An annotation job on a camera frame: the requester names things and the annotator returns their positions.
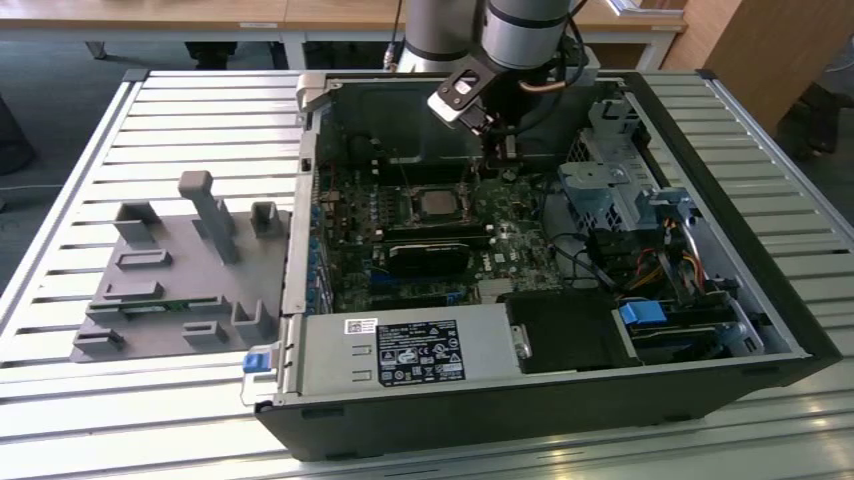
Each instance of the table leg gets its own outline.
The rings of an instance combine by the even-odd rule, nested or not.
[[[643,49],[643,55],[637,61],[637,70],[657,70],[661,68],[664,57],[669,51],[669,45],[676,38],[673,32],[660,32],[655,34],[652,41],[645,45]]]
[[[302,42],[284,42],[284,53],[288,57],[288,68],[290,70],[306,70],[305,52]]]
[[[289,70],[288,57],[281,42],[269,42],[269,58],[274,70]]]
[[[94,60],[102,60],[106,58],[106,49],[103,48],[103,42],[85,42],[85,48],[89,49],[91,58]]]

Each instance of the sticker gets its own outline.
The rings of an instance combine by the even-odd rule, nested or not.
[[[165,307],[162,305],[152,305],[149,307],[129,307],[122,308],[121,313],[157,313],[165,312]]]
[[[376,330],[378,383],[384,387],[465,380],[456,320],[397,325],[376,325],[374,318],[368,320]]]
[[[277,23],[240,22],[240,28],[278,28]]]
[[[348,318],[344,321],[344,333],[353,335],[356,333],[373,333],[376,331],[374,318]]]

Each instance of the capacitor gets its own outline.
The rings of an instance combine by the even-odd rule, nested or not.
[[[501,180],[504,180],[506,183],[514,182],[516,178],[518,178],[518,176],[512,170],[504,170],[504,173],[501,173]]]

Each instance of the circuit board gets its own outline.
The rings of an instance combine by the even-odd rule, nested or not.
[[[493,302],[494,297],[484,297],[477,288],[485,284],[498,285],[502,293],[560,288],[561,274],[537,217],[541,194],[525,176],[513,181],[380,186],[369,173],[352,171],[325,176],[321,191],[334,312]],[[405,235],[456,226],[482,231],[464,271],[393,275],[382,233]]]

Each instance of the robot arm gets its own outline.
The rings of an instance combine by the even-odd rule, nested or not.
[[[537,94],[557,91],[572,83],[564,79],[561,63],[567,24],[579,38],[571,22],[571,3],[571,0],[482,3],[409,0],[408,18],[418,21],[406,23],[398,70],[449,71],[456,67],[426,103],[449,126],[458,122],[481,138],[486,153],[506,137],[541,120],[528,122],[526,126],[520,123],[538,103]],[[545,83],[554,66],[557,81]]]

